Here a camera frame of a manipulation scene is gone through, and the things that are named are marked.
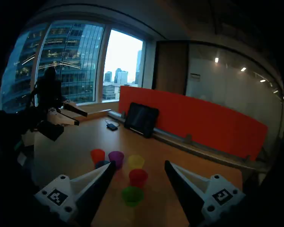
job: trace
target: person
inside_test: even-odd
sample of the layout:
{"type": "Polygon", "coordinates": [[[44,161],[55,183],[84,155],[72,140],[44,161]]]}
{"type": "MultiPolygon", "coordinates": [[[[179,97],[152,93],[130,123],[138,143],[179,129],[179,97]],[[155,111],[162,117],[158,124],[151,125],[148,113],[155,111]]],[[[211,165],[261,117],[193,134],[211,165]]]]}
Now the person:
{"type": "Polygon", "coordinates": [[[56,80],[56,70],[54,67],[49,67],[44,72],[44,76],[38,79],[34,86],[34,90],[30,95],[27,108],[33,102],[34,96],[37,95],[39,109],[48,110],[51,107],[56,109],[61,108],[62,98],[61,81],[56,80]]]}

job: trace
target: yellow cup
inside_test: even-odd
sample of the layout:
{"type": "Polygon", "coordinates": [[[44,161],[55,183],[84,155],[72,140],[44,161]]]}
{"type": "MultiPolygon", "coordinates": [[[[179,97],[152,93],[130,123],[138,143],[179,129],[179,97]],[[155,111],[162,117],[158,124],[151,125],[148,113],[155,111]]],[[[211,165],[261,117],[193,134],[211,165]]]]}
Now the yellow cup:
{"type": "Polygon", "coordinates": [[[142,169],[144,162],[144,158],[142,158],[140,155],[131,155],[128,158],[128,165],[131,169],[142,169]]]}

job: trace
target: black tablet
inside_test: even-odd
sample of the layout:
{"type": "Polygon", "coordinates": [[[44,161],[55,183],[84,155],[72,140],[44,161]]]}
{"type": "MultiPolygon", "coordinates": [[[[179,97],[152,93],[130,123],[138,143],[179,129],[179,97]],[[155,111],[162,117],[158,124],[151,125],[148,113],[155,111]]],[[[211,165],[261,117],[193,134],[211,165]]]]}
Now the black tablet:
{"type": "Polygon", "coordinates": [[[159,110],[138,103],[131,103],[124,127],[149,138],[153,132],[159,110]]]}

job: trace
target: sky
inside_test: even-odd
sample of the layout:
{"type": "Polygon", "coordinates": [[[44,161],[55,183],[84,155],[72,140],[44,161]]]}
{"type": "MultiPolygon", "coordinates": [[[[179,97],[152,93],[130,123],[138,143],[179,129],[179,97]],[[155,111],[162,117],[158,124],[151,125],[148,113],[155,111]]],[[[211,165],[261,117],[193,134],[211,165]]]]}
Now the sky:
{"type": "Polygon", "coordinates": [[[136,78],[138,51],[142,50],[143,41],[132,36],[111,30],[108,41],[104,74],[112,72],[112,81],[115,79],[117,68],[128,71],[127,82],[132,83],[136,78]]]}

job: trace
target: green cup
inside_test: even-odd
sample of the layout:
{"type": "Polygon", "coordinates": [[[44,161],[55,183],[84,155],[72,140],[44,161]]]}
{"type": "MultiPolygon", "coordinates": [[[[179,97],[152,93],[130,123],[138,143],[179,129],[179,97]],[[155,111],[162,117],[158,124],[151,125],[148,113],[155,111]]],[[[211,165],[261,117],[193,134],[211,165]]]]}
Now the green cup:
{"type": "Polygon", "coordinates": [[[122,190],[122,198],[127,206],[135,207],[144,199],[144,193],[141,188],[130,186],[122,190]]]}

